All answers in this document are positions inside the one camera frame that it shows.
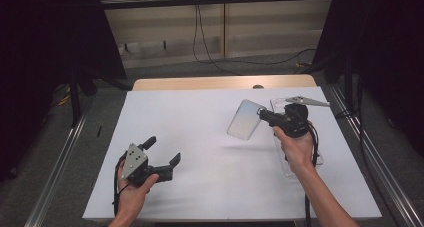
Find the metal frame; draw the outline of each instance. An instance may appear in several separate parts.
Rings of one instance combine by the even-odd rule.
[[[49,8],[56,10],[87,11],[87,10],[112,10],[112,9],[134,9],[151,7],[170,7],[185,5],[214,5],[235,4],[255,2],[278,2],[299,0],[126,0],[126,1],[102,1],[100,4],[76,3],[71,5],[49,4]]]
[[[332,94],[334,95],[337,104],[342,110],[348,110],[348,106],[345,104],[345,98],[342,91],[339,88],[332,88]],[[355,133],[356,137],[359,140],[360,134],[360,125],[359,119],[357,117],[348,117],[346,118],[349,125],[352,128],[352,131]],[[378,176],[380,177],[381,182],[395,203],[396,207],[399,210],[399,213],[402,215],[405,223],[411,227],[424,226],[424,222],[420,219],[417,211],[412,205],[411,200],[406,195],[405,191],[399,185],[393,174],[390,172],[386,163],[384,162],[381,155],[378,153],[374,143],[371,141],[368,134],[363,131],[364,136],[364,149],[368,157],[368,160],[371,162],[372,166],[376,170]]]
[[[92,107],[93,98],[88,100],[87,107],[82,114],[76,126],[71,129],[68,135],[68,139],[65,142],[65,145],[62,148],[62,152],[60,153],[55,166],[53,167],[52,172],[50,173],[49,179],[47,180],[44,188],[39,195],[37,202],[35,203],[27,222],[25,223],[25,227],[35,227],[42,226],[44,217],[47,214],[49,206],[53,200],[53,197],[59,187],[60,179],[63,176],[63,172],[65,171],[66,165],[68,164],[68,160],[72,154],[72,150],[81,134],[82,128],[84,126],[85,120],[87,119],[87,114]]]

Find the white paper sheet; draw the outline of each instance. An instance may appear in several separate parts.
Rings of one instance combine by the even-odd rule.
[[[243,99],[269,106],[273,98],[304,96],[326,102],[319,87],[252,90],[129,92],[83,218],[113,214],[113,175],[130,143],[151,136],[149,164],[181,162],[172,181],[157,183],[138,216],[145,221],[261,221],[305,217],[304,192],[284,177],[272,129],[261,122],[249,141],[226,134]],[[328,107],[308,106],[325,163],[319,174],[354,218],[381,213]]]

